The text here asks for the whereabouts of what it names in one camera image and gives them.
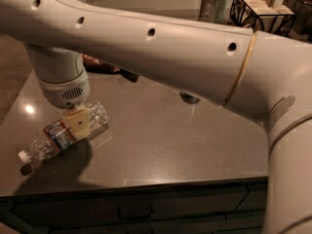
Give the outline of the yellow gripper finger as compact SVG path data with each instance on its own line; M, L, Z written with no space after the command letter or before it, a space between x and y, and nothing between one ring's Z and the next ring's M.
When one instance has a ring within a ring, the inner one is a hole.
M90 134L90 110L84 103L64 109L62 117L77 140L86 138Z

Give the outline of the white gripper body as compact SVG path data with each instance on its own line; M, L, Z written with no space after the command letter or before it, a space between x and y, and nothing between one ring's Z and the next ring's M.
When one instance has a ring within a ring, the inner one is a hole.
M83 71L77 78L63 83L49 83L40 80L39 86L47 101L60 109L82 103L90 92L86 71Z

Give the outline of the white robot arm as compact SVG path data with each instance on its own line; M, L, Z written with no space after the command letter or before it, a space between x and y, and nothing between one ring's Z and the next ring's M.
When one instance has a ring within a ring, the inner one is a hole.
M268 134L263 234L310 234L312 45L242 27L96 7L83 0L0 0L0 30L26 44L47 100L82 102L82 54L206 98Z

